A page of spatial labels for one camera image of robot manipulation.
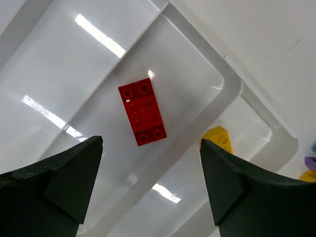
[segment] plastic container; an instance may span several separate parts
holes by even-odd
[[[299,148],[231,66],[167,1],[54,0],[0,72],[0,172],[102,135],[79,237],[219,236],[201,135],[223,126],[235,155],[273,172]],[[138,147],[118,87],[146,77],[168,137]]]

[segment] purple object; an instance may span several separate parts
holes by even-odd
[[[308,169],[316,172],[316,157],[305,157],[305,165]]]

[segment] building block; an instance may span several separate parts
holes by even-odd
[[[138,146],[167,137],[149,78],[118,88]]]
[[[231,141],[229,139],[228,131],[221,126],[217,126],[208,130],[199,140],[201,144],[202,138],[208,139],[214,142],[217,146],[220,146],[229,153],[233,153]]]

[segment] red block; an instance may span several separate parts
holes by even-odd
[[[149,78],[118,88],[138,146],[167,137]]]

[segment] yellow block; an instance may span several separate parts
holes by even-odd
[[[233,153],[228,131],[221,126],[217,126],[215,128],[208,130],[199,140],[199,145],[201,144],[202,138],[214,142],[217,146],[220,146],[221,148],[223,148],[231,154]]]
[[[315,183],[316,182],[316,173],[314,171],[306,171],[302,176],[300,177],[300,180]]]

